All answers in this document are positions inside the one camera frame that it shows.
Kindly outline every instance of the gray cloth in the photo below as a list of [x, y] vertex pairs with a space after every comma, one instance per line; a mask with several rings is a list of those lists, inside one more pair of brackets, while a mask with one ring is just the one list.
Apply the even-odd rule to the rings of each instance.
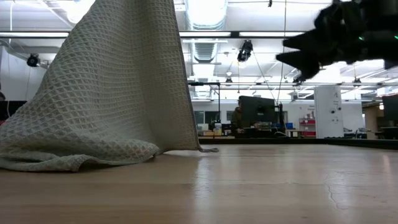
[[0, 167], [12, 170], [198, 149], [172, 0], [96, 0], [34, 99], [0, 127]]

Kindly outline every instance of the white column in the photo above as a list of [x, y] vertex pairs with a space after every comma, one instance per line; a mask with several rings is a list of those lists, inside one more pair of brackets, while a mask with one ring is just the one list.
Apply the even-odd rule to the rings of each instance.
[[314, 97], [317, 138], [344, 137], [340, 87], [317, 86]]

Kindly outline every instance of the ceiling duct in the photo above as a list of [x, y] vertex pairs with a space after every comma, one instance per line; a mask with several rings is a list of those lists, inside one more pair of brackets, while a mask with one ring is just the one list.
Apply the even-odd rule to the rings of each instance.
[[[185, 0], [185, 7], [189, 30], [224, 29], [228, 0]], [[212, 62], [216, 57], [217, 50], [217, 43], [192, 44], [194, 59], [199, 63]]]

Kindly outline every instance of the desk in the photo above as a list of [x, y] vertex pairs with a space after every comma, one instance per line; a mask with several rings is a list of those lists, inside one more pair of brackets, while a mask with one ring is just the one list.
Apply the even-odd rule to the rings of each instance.
[[217, 147], [77, 174], [0, 170], [1, 223], [398, 223], [396, 151]]

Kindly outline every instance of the black camera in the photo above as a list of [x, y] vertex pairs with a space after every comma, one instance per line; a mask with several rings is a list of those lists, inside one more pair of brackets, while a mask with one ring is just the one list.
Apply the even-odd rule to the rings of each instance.
[[38, 54], [31, 54], [30, 57], [27, 59], [26, 64], [30, 67], [39, 67], [40, 66], [40, 59]]
[[239, 62], [247, 61], [251, 56], [252, 51], [253, 51], [253, 44], [251, 43], [251, 40], [245, 40], [241, 50], [239, 51], [238, 61]]

